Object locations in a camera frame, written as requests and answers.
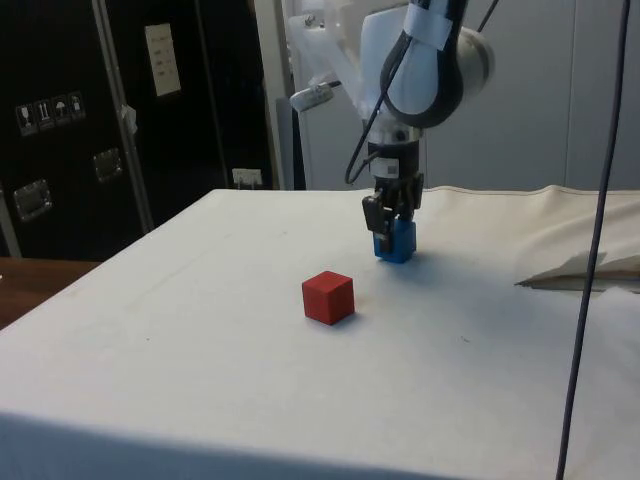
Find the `metal handle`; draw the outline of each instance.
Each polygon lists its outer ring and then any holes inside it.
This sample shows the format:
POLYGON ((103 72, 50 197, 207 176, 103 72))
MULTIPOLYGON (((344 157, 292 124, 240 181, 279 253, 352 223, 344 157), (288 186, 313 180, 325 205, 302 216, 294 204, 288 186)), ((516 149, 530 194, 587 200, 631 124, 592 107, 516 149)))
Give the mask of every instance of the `metal handle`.
POLYGON ((112 148, 93 156, 93 166, 100 183, 107 183, 122 175, 120 151, 112 148))
POLYGON ((13 192, 18 216, 30 222, 53 208, 51 192, 46 180, 38 180, 13 192))

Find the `cabinet door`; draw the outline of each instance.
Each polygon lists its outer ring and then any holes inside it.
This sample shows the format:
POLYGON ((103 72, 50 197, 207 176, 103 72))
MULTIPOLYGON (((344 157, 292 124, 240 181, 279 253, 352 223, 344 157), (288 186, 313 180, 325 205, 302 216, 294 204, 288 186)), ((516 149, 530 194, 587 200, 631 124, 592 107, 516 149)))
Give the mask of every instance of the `cabinet door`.
POLYGON ((106 259, 141 226, 91 1, 2 2, 0 31, 0 182, 22 254, 106 259))
POLYGON ((226 186, 200 24, 193 0, 107 0, 106 7, 159 225, 226 186))

